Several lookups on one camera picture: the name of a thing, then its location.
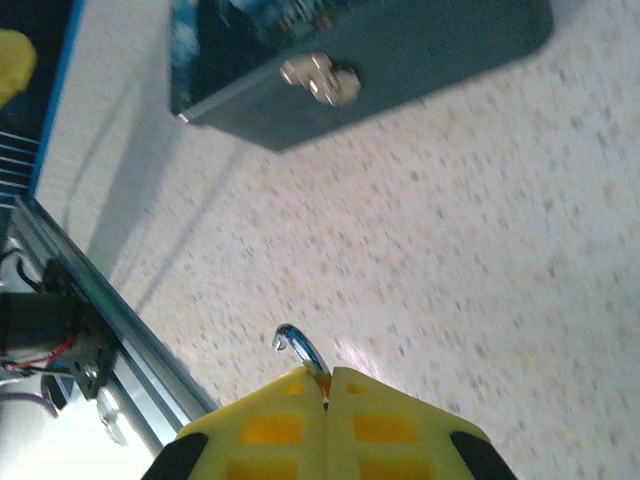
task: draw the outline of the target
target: yellow plastic part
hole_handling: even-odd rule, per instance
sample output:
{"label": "yellow plastic part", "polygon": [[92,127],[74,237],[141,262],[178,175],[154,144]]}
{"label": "yellow plastic part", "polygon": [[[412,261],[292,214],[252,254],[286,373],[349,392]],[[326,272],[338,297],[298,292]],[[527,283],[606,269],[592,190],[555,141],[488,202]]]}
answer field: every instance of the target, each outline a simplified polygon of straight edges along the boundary
{"label": "yellow plastic part", "polygon": [[187,425],[209,441],[190,480],[325,480],[326,413],[312,373],[297,368]]}
{"label": "yellow plastic part", "polygon": [[25,35],[0,30],[0,108],[27,88],[36,60],[36,50]]}
{"label": "yellow plastic part", "polygon": [[327,480],[473,480],[452,432],[478,427],[349,368],[335,368]]}

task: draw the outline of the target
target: metal frame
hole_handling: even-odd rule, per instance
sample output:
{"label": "metal frame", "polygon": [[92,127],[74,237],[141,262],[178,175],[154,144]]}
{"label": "metal frame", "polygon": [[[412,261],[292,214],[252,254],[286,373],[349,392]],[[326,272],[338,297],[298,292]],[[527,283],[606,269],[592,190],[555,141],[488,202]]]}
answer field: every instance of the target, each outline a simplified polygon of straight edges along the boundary
{"label": "metal frame", "polygon": [[102,397],[112,403],[102,406],[109,414],[102,416],[107,429],[124,415],[157,455],[183,426],[217,408],[37,200],[17,200],[9,236],[40,272],[49,258],[57,258],[119,339],[113,372],[103,387]]}

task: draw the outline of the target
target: silver hook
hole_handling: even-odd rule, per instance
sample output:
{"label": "silver hook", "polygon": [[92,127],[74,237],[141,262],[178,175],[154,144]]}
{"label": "silver hook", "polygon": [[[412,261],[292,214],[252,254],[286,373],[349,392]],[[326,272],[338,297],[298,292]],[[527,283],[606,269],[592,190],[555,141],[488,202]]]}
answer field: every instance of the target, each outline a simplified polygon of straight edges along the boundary
{"label": "silver hook", "polygon": [[287,344],[291,345],[303,362],[309,362],[322,373],[330,375],[331,372],[324,360],[313,346],[313,343],[293,325],[283,323],[276,329],[273,337],[273,348],[284,350]]}

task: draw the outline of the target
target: metal latch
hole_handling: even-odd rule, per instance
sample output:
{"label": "metal latch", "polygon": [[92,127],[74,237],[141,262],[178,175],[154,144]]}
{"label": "metal latch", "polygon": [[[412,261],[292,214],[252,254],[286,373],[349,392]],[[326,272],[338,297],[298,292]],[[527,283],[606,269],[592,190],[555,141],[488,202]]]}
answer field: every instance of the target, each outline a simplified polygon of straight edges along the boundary
{"label": "metal latch", "polygon": [[360,80],[352,70],[333,70],[322,52],[301,55],[284,62],[280,75],[289,85],[302,85],[321,103],[342,107],[358,98]]}

